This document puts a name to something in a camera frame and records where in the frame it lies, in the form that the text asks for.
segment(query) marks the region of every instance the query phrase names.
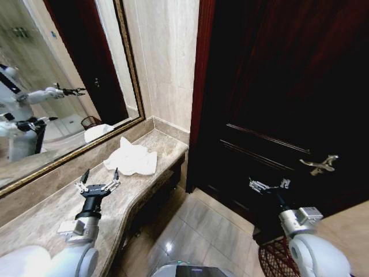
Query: marble wall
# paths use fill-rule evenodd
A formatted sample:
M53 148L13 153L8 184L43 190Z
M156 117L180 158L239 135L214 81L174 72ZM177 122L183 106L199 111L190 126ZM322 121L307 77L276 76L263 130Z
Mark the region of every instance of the marble wall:
M369 201L324 218L317 235L339 248L350 262L351 274L369 276Z
M199 0L124 0L146 116L190 130Z
M91 169L107 159L119 147L121 136L133 142L153 129L151 117L1 198L0 227L81 176L88 168Z

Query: wicker basket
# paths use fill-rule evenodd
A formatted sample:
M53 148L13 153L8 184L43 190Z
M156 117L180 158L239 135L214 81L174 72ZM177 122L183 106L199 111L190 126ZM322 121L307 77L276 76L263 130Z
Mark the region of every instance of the wicker basket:
M297 264L289 252L286 237L261 245L259 261L266 277L300 276Z

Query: door panel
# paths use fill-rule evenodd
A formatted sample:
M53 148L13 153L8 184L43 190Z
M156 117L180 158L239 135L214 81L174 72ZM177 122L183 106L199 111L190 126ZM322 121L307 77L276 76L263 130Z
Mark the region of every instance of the door panel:
M368 199L364 183L348 185L359 179L353 154L364 147L354 123L364 123L357 92L368 48L365 1L216 2L190 179L263 239L282 233L280 211L249 178L270 186L288 178L290 207L314 205L325 216ZM333 172L312 176L300 162L329 154L340 156Z

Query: marble countertop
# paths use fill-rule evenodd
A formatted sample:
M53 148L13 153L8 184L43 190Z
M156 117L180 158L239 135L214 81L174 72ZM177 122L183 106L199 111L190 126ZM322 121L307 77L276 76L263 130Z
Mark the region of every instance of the marble countertop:
M156 172L149 176L121 174L121 185L103 199L100 231L95 243L95 248L99 250L99 260L93 276L107 275L133 208L148 196L162 173L188 149L186 144L156 129L134 144L147 147L149 152L157 152ZM103 164L99 164L90 171L88 184L107 184L112 180L113 173L113 170L107 170ZM61 222L73 220L84 203L74 182L0 228L0 257L26 245L40 245L54 256L66 246L64 239L57 234L57 229Z

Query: white towel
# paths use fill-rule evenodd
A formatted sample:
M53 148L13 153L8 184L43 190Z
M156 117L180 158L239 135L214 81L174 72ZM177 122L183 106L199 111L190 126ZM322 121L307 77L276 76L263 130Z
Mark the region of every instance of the white towel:
M133 145L121 137L121 147L104 161L104 165L109 170L118 168L123 175L152 175L156 171L156 162L156 152L148 153L146 147Z
M114 127L107 124L91 127L85 132L85 141L86 143L89 143L90 141L93 141L94 139L97 139L98 137L101 137L102 135L113 130Z

